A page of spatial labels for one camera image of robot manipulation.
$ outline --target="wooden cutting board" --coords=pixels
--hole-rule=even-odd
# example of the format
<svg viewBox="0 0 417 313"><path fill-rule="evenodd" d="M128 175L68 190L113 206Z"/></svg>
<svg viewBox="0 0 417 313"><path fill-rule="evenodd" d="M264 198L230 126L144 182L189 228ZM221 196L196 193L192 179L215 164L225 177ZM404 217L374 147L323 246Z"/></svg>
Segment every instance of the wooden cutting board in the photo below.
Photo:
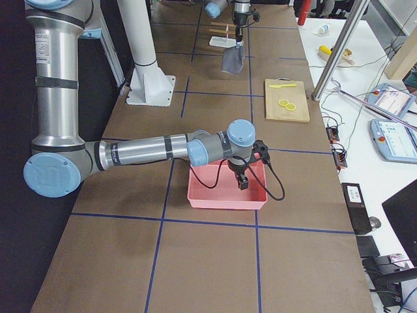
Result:
<svg viewBox="0 0 417 313"><path fill-rule="evenodd" d="M270 87L270 85L287 85L290 83L295 83L296 87ZM278 104L280 100L288 100L290 103L295 104L295 110L289 111L280 106ZM295 80L265 80L265 106L266 119L301 123L310 122L303 82Z"/></svg>

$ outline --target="dark background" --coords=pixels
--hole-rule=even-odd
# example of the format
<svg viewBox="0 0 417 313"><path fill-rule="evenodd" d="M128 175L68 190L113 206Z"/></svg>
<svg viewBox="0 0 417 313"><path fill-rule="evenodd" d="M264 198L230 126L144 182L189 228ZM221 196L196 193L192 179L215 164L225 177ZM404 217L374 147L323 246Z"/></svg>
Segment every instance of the dark background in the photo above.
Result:
<svg viewBox="0 0 417 313"><path fill-rule="evenodd" d="M116 0L101 7L124 73L132 64ZM79 189L64 198L35 194L23 167L37 136L33 28L24 3L0 4L0 313L30 311L50 266ZM99 140L117 86L99 40L79 40L79 134Z"/></svg>

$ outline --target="white desk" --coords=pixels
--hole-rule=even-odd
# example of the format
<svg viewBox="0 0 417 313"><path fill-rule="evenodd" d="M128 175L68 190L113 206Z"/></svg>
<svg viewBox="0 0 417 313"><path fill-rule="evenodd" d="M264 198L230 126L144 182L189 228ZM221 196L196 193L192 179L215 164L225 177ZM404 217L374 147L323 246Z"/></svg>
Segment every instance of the white desk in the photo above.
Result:
<svg viewBox="0 0 417 313"><path fill-rule="evenodd" d="M323 66L325 65L325 61L317 53L319 46L325 45L331 48L336 43L344 22L344 20L307 19L306 23L299 27L314 84L318 82L323 71ZM331 25L330 35L318 37L312 33L316 28L326 23ZM374 62L385 55L384 49L379 44L366 21L360 21L347 47L353 52L352 58L356 62L355 66ZM349 68L349 65L344 63L346 68L337 68L333 77L341 83L343 90L353 95L359 95L366 93L368 89L372 90L377 85L377 81L385 68L384 64L386 62L388 62L387 58L383 57L373 64L359 68ZM399 89L405 88L402 81L389 80L383 74L379 83L384 82L388 82ZM332 89L333 87L334 84L330 82L327 89ZM321 97L321 105L327 94L325 93ZM339 127L339 137L340 143L345 148L348 148L348 138L354 128L360 104L346 96L333 93L327 98L324 103L324 108L329 108L343 117L344 125ZM413 104L411 110L416 111L417 105ZM340 123L340 117L338 115L330 112L327 113L329 116L336 118ZM393 253L405 254L403 247L385 216L382 202L417 178L417 165L385 162L381 158L369 132L369 121L373 118L383 117L366 108L362 109L347 153L348 168L341 170L339 180L341 183L359 183L368 215L375 216L381 221L381 228L370 233L381 255L384 256ZM417 125L417 117L407 114L405 119ZM373 300L375 310L382 312L382 305L378 296L373 295Z"/></svg>

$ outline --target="pink bin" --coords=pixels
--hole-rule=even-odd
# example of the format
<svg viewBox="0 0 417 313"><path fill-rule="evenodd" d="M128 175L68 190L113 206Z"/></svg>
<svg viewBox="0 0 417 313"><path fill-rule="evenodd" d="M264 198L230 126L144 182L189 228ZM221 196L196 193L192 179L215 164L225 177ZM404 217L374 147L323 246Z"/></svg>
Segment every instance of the pink bin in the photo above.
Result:
<svg viewBox="0 0 417 313"><path fill-rule="evenodd" d="M219 164L220 161L217 161L193 169L204 184L212 186L216 182ZM266 186L263 163L259 161L250 164L250 166L262 184ZM216 188L208 189L198 182L190 170L188 200L191 206L204 209L259 210L266 203L266 192L250 170L246 170L245 174L249 179L249 188L240 190L235 179L235 173L228 168L227 162L224 162Z"/></svg>

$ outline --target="white label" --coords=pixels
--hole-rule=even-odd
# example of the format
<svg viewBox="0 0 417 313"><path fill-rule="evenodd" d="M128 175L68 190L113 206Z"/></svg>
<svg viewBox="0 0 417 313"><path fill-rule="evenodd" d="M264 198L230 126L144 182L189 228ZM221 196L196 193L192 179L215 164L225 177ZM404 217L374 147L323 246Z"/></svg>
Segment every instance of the white label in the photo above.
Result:
<svg viewBox="0 0 417 313"><path fill-rule="evenodd" d="M361 203L362 200L360 199L359 195L359 188L356 186L348 186L347 187L347 194L349 195L349 200L351 202Z"/></svg>
<svg viewBox="0 0 417 313"><path fill-rule="evenodd" d="M35 34L36 63L51 63L51 35Z"/></svg>

